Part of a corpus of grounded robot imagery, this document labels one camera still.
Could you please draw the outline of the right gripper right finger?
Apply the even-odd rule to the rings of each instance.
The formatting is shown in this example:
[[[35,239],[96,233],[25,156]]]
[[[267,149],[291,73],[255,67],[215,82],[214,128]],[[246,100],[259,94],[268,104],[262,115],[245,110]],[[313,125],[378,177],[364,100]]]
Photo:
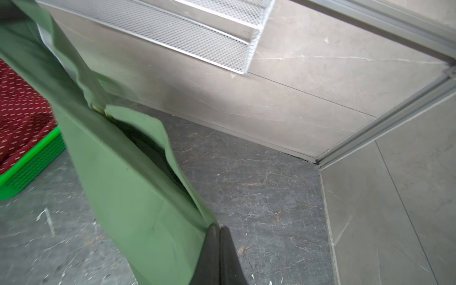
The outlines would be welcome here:
[[[231,232],[227,226],[220,228],[219,263],[221,285],[248,285],[238,259]]]

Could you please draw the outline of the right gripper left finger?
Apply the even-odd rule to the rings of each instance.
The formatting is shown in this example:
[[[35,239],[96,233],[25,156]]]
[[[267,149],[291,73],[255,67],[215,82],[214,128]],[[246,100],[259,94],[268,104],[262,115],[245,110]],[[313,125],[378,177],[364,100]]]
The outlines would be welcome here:
[[[220,284],[220,228],[213,224],[205,240],[190,285]]]

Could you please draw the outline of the green skirt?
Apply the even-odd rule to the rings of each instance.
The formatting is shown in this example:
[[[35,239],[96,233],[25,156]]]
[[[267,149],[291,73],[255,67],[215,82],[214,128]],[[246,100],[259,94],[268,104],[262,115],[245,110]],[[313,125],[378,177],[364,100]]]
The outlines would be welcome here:
[[[48,11],[1,2],[1,58],[52,107],[98,222],[141,285],[189,285],[217,220],[156,118],[115,105]]]

